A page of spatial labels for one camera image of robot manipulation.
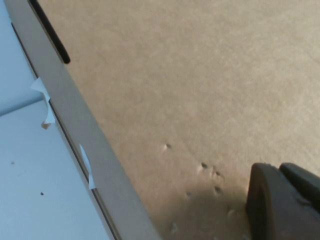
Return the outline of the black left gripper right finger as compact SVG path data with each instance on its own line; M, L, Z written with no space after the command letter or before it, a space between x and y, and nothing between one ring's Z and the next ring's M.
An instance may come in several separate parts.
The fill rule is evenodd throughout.
M291 185L313 205L313 207L320 206L319 176L289 162L282 163L279 170Z

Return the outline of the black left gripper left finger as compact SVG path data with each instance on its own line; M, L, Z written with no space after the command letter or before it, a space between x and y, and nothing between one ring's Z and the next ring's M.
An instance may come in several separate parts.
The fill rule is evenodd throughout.
M253 240L318 240L320 207L305 199L279 170L251 167L246 214Z

